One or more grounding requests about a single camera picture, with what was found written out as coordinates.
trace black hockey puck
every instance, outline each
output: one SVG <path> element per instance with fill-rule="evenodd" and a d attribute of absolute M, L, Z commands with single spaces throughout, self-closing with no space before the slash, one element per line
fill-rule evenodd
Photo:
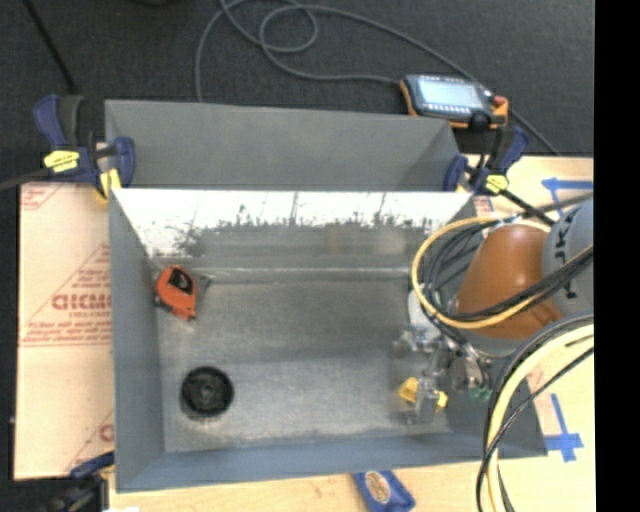
<path fill-rule="evenodd" d="M 222 414 L 231 405 L 233 385 L 224 372 L 202 366 L 185 377 L 181 397 L 189 416 L 211 418 Z"/>

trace black carpet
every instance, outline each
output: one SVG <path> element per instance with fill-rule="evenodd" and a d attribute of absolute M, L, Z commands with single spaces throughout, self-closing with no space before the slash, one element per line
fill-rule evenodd
<path fill-rule="evenodd" d="M 233 9 L 252 34 L 276 1 Z M 595 2 L 593 0 L 317 0 L 406 34 L 457 69 L 507 96 L 512 122 L 531 137 L 528 154 L 593 156 Z M 79 134 L 104 132 L 105 98 L 196 101 L 194 66 L 204 28 L 221 10 L 214 0 L 5 0 L 0 16 L 0 181 L 40 166 L 46 144 L 31 109 L 42 97 L 86 98 Z M 310 10 L 317 42 L 287 65 L 312 74 L 375 74 L 399 80 L 410 72 L 452 72 L 423 49 L 351 18 Z M 40 20 L 45 32 L 38 29 Z M 301 11 L 276 17 L 266 38 L 303 45 L 311 35 Z M 221 17 L 202 47 L 204 101 L 360 112 L 405 113 L 396 87 L 367 80 L 309 80 L 276 67 L 261 47 Z M 482 149 L 478 135 L 456 133 L 462 152 Z M 69 486 L 65 481 L 11 481 L 17 329 L 17 191 L 0 192 L 0 511 L 30 511 Z"/>

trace electronic meter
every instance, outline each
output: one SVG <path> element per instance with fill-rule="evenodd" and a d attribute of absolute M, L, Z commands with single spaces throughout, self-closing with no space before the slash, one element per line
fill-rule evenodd
<path fill-rule="evenodd" d="M 472 80 L 412 74 L 402 79 L 400 89 L 413 116 L 448 119 L 454 128 L 478 131 L 507 124 L 507 99 Z"/>

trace yellow cable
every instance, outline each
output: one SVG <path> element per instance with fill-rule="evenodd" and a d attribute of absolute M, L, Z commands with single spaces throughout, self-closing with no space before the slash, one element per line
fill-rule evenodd
<path fill-rule="evenodd" d="M 491 415 L 491 421 L 489 423 L 487 443 L 489 446 L 493 439 L 496 437 L 502 422 L 506 414 L 507 408 L 511 401 L 513 394 L 515 393 L 520 382 L 527 376 L 527 374 L 543 359 L 549 356 L 549 354 L 558 348 L 567 346 L 577 340 L 584 338 L 592 338 L 594 336 L 593 323 L 584 327 L 579 327 L 571 332 L 562 334 L 557 338 L 545 343 L 538 350 L 528 356 L 516 370 L 511 374 L 509 379 L 504 383 L 502 390 L 496 400 L 493 414 Z M 489 489 L 489 496 L 491 498 L 491 504 L 496 512 L 506 512 L 506 509 L 502 502 L 502 492 L 500 488 L 500 478 L 498 476 L 498 451 L 496 450 L 487 465 L 487 487 Z"/>
<path fill-rule="evenodd" d="M 462 219 L 456 222 L 452 222 L 447 224 L 446 226 L 440 228 L 438 231 L 433 233 L 429 238 L 427 238 L 423 244 L 418 249 L 416 256 L 413 260 L 413 265 L 411 267 L 411 284 L 413 286 L 414 291 L 422 306 L 427 310 L 427 312 L 434 317 L 436 317 L 439 321 L 444 324 L 450 325 L 451 327 L 457 327 L 459 329 L 479 329 L 481 327 L 489 327 L 491 325 L 495 325 L 503 320 L 506 320 L 510 316 L 515 315 L 517 312 L 521 311 L 525 307 L 527 307 L 531 302 L 536 300 L 538 297 L 542 295 L 542 292 L 532 295 L 527 299 L 518 302 L 514 306 L 506 309 L 505 311 L 498 313 L 496 315 L 488 316 L 487 318 L 483 318 L 482 320 L 474 320 L 474 321 L 462 321 L 462 320 L 454 320 L 442 313 L 440 313 L 424 296 L 422 290 L 420 288 L 420 283 L 418 280 L 418 269 L 420 267 L 420 263 L 422 262 L 422 258 L 426 254 L 427 250 L 433 243 L 445 235 L 449 231 L 453 231 L 454 229 L 458 229 L 469 224 L 490 224 L 495 222 L 496 220 L 504 220 L 496 217 L 470 217 L 468 219 Z"/>

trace digital display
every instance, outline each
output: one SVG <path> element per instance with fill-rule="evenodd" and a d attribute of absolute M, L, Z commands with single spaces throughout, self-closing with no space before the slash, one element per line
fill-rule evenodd
<path fill-rule="evenodd" d="M 480 109 L 484 106 L 473 85 L 437 80 L 418 80 L 418 87 L 425 103 Z"/>

